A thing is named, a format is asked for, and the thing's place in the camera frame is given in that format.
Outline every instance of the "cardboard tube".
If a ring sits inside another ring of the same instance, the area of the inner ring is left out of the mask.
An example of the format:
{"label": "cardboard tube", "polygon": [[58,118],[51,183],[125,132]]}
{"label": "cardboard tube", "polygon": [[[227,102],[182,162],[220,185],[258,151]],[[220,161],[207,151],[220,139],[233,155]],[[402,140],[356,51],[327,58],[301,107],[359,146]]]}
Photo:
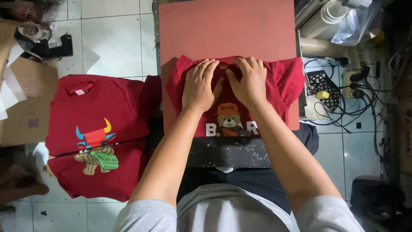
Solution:
{"label": "cardboard tube", "polygon": [[331,58],[343,57],[348,47],[334,44],[329,41],[300,38],[303,55],[313,55]]}

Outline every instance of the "power strip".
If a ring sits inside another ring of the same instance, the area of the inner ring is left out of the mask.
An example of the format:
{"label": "power strip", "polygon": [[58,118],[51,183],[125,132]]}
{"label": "power strip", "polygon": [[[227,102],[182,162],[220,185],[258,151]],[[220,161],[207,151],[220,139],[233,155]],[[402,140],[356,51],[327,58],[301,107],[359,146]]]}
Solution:
{"label": "power strip", "polygon": [[[354,74],[359,74],[359,73],[361,73],[361,71],[349,71],[349,72],[344,73],[343,74],[343,84],[342,84],[342,86],[349,86],[352,83],[351,80],[350,80],[351,76],[354,75]],[[353,97],[353,92],[354,91],[355,90],[353,90],[349,87],[343,88],[342,89],[343,98],[345,98],[345,99],[354,99],[354,97]]]}

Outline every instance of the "left hand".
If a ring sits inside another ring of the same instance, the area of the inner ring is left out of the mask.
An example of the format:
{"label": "left hand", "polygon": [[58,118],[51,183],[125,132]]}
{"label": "left hand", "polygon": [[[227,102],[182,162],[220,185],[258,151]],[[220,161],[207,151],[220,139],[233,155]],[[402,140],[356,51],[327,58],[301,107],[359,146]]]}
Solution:
{"label": "left hand", "polygon": [[204,113],[213,106],[223,89],[223,78],[220,78],[212,92],[213,71],[218,64],[215,59],[205,59],[188,71],[182,97],[183,110]]}

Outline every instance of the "right hand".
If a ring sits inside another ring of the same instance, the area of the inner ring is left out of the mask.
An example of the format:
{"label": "right hand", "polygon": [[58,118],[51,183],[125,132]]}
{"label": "right hand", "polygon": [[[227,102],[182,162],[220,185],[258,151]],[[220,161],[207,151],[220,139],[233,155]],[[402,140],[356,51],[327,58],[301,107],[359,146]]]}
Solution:
{"label": "right hand", "polygon": [[233,63],[240,68],[243,77],[239,81],[232,70],[226,69],[226,74],[236,98],[248,109],[257,104],[266,103],[266,73],[263,61],[254,57],[246,59],[237,57]]}

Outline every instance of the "black pants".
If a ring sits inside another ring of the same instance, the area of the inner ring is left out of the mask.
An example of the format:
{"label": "black pants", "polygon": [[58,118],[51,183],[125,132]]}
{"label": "black pants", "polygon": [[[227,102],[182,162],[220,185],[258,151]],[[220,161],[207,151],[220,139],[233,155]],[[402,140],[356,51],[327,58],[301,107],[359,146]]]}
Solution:
{"label": "black pants", "polygon": [[[300,123],[299,130],[293,132],[312,155],[318,151],[319,136],[315,126]],[[177,202],[199,186],[217,183],[237,186],[266,198],[288,214],[291,212],[282,184],[271,168],[238,168],[230,173],[223,173],[216,168],[186,168],[180,184]]]}

